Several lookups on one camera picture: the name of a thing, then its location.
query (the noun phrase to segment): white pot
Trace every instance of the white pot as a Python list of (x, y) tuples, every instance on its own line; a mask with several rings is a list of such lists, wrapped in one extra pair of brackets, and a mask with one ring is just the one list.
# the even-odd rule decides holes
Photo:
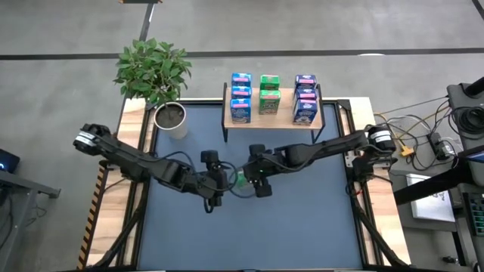
[[(158, 111), (163, 109), (165, 105), (176, 105), (183, 110), (183, 120), (173, 128), (164, 128), (157, 123)], [(168, 133), (168, 135), (173, 139), (182, 139), (188, 133), (186, 119), (187, 119), (187, 110), (180, 103), (176, 103), (176, 102), (168, 102), (158, 107), (157, 111), (154, 112), (154, 124), (162, 131)]]

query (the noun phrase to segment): concrete floor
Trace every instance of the concrete floor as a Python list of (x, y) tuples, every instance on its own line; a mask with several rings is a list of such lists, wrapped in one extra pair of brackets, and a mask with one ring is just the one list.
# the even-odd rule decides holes
[[(146, 7), (114, 0), (0, 0), (0, 55), (115, 53), (139, 37)], [(189, 51), (482, 48), (483, 30), (471, 0), (167, 0), (156, 5), (148, 38)], [(382, 112), (444, 96), (447, 85), (478, 79), (484, 54), (192, 62), (194, 76), (184, 97), (220, 97), (234, 71), (278, 74), (287, 87), (296, 73), (314, 73), (324, 96), (370, 97), (374, 111)], [(0, 148), (22, 158), (19, 175), (62, 188), (59, 199), (39, 200), (48, 214), (27, 229), (16, 271), (76, 266), (98, 158), (75, 151), (72, 141), (85, 122), (115, 129), (122, 98), (111, 82), (114, 63), (0, 61)], [(427, 116), (438, 105), (394, 115)], [(440, 131), (455, 137), (444, 125)], [(431, 249), (442, 246), (434, 243), (434, 234), (405, 235), (414, 264), (432, 268), (441, 252)], [(422, 237), (428, 246), (419, 248)]]

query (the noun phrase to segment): green milk carton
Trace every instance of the green milk carton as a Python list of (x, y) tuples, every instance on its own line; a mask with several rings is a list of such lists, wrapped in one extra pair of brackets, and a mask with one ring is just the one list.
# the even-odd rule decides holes
[(259, 114), (277, 114), (281, 91), (261, 90), (259, 94)]
[(261, 90), (278, 90), (281, 81), (279, 76), (262, 75), (260, 76), (260, 89)]

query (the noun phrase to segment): soil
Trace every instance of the soil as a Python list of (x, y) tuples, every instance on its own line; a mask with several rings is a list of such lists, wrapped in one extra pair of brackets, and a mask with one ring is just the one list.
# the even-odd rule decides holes
[(183, 121), (184, 117), (185, 113), (181, 107), (168, 105), (162, 108), (155, 118), (158, 125), (163, 128), (174, 128)]

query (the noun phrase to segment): potted plant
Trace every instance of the potted plant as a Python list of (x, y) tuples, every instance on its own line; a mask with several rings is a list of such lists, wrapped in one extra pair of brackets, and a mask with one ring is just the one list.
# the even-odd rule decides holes
[(173, 44), (133, 40), (119, 55), (115, 83), (123, 84), (121, 94), (128, 98), (144, 98), (157, 107), (154, 123), (170, 137), (181, 139), (187, 134), (185, 108), (176, 101), (182, 85), (188, 89), (183, 75), (191, 77), (191, 63), (184, 60), (185, 49), (173, 49)]

